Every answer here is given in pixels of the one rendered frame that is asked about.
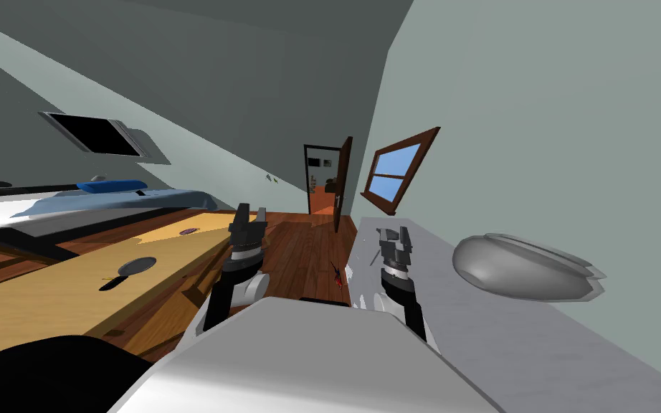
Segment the grey oval bowl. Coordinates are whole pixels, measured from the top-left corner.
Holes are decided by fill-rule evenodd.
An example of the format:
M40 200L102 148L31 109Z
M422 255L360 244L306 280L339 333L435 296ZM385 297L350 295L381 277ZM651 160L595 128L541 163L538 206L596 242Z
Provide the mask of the grey oval bowl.
M452 264L469 284L507 298L587 302L604 293L605 274L593 264L509 234L467 237L455 247Z

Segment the light wooden table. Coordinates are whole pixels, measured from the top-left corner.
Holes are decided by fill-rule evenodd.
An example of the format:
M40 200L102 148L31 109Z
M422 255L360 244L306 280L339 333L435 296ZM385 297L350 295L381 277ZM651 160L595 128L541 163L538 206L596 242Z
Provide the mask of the light wooden table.
M215 254L229 238L233 218L198 214L0 283L0 351L54 336L104 336ZM179 234L192 227L199 231ZM157 261L99 291L122 265L140 257Z

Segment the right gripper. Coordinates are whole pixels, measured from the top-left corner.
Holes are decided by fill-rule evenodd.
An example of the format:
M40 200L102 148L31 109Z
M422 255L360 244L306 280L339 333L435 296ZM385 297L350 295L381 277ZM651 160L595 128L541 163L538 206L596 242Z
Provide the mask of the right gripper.
M406 267L411 264L412 241L409 230L400 226L399 233L392 229L378 228L379 244L383 263L390 267Z

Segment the brown framed window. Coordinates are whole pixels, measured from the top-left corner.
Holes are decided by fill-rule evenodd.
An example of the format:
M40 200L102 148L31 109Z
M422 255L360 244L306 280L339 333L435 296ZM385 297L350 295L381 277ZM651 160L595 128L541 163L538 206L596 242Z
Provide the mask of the brown framed window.
M360 195L383 213L394 216L439 132L440 127L433 127L375 151Z

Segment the black frying pan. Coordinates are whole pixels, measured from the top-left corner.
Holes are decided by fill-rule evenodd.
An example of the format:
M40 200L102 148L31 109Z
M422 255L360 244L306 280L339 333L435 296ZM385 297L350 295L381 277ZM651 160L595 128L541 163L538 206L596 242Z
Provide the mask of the black frying pan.
M112 290L125 281L129 276L136 275L152 268L156 264L156 261L157 259L155 257L140 257L125 263L118 269L118 275L110 279L110 281L104 286L100 287L99 291Z

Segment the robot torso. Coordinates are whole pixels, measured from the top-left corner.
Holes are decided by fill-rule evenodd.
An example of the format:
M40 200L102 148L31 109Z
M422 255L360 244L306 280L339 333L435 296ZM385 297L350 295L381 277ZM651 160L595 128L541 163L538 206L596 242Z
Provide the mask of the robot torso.
M388 313L268 297L204 319L108 413L503 413Z

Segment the bed with blue blanket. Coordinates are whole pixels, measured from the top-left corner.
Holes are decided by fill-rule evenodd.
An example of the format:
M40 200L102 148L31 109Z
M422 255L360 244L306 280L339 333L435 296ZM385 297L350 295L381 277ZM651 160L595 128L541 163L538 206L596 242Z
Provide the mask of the bed with blue blanket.
M149 189L139 180L28 187L0 182L0 245L61 262L77 256L61 242L184 209L216 211L222 204L205 192Z

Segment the dark brown door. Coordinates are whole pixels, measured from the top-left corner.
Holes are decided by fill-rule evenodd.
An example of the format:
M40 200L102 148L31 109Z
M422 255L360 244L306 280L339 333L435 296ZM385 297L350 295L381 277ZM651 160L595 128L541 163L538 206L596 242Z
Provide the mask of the dark brown door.
M336 190L333 205L333 228L335 233L338 233L340 226L341 212L343 208L344 193L346 188L346 179L348 175L348 165L351 157L352 142L353 137L347 137L339 151L338 173L336 176Z

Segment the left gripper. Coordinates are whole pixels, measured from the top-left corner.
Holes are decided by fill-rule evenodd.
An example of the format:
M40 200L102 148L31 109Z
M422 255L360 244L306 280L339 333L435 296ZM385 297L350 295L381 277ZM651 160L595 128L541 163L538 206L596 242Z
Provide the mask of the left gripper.
M262 246L267 228L266 208L259 208L252 222L249 222L249 218L249 204L240 203L228 228L229 243L235 250L254 250Z

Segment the black wall screen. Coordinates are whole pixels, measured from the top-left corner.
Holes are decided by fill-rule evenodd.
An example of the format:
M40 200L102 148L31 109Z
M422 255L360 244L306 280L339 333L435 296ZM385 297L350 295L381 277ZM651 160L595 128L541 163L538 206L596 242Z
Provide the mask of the black wall screen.
M82 151L148 158L148 154L118 120L39 111L66 139Z

